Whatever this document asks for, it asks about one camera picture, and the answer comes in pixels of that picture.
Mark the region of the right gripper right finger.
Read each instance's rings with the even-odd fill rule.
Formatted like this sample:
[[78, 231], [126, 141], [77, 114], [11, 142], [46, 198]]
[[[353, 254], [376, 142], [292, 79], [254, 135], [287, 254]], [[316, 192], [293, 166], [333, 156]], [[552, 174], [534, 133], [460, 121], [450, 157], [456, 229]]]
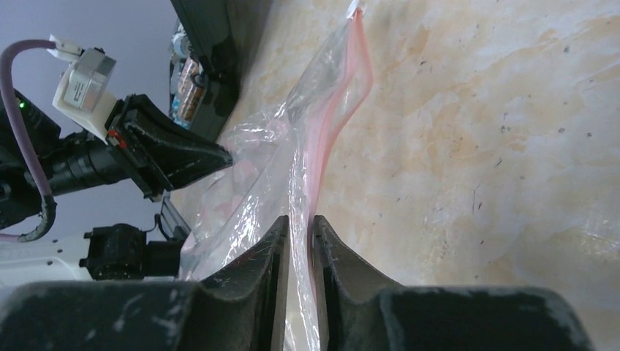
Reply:
[[572, 307], [539, 287], [405, 286], [313, 223], [329, 350], [592, 350]]

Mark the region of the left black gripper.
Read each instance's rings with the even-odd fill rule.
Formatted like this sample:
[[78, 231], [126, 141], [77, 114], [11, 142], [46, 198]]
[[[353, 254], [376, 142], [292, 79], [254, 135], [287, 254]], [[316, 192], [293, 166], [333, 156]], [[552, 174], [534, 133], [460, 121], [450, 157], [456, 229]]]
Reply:
[[108, 151], [152, 202], [233, 165], [228, 150], [172, 122], [145, 94], [117, 100], [105, 130]]

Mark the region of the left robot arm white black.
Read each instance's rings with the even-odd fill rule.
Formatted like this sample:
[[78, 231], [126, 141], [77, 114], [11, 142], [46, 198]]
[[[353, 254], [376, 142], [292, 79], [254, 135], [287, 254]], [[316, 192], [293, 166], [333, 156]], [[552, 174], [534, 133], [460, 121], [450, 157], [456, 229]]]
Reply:
[[[230, 152], [174, 124], [145, 95], [114, 99], [104, 110], [102, 137], [87, 130], [62, 137], [23, 94], [16, 92], [15, 100], [26, 130], [17, 136], [1, 107], [1, 228], [32, 216], [39, 224], [30, 233], [1, 235], [1, 285], [176, 276], [189, 234], [180, 219], [164, 227], [162, 215], [155, 216], [160, 241], [124, 223], [50, 240], [57, 199], [130, 180], [146, 199], [166, 202], [170, 192], [229, 167]], [[31, 143], [32, 160], [19, 139]]]

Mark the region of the clear pink-dotted zip bag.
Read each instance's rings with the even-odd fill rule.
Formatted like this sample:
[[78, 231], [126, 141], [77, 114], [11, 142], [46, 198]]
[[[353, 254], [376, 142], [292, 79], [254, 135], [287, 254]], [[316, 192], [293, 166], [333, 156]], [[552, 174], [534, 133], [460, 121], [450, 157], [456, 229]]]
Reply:
[[283, 103], [221, 136], [234, 164], [208, 178], [181, 250], [181, 279], [204, 279], [256, 244], [277, 217], [286, 216], [286, 350], [321, 350], [325, 344], [309, 235], [333, 144], [373, 84], [365, 8], [362, 1], [350, 3], [346, 20], [316, 51]]

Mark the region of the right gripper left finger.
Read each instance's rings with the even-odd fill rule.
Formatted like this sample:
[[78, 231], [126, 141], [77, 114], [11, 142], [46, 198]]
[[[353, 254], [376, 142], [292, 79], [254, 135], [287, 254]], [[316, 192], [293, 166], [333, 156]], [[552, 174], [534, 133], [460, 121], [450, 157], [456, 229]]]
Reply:
[[288, 218], [200, 282], [37, 282], [1, 307], [3, 350], [280, 350]]

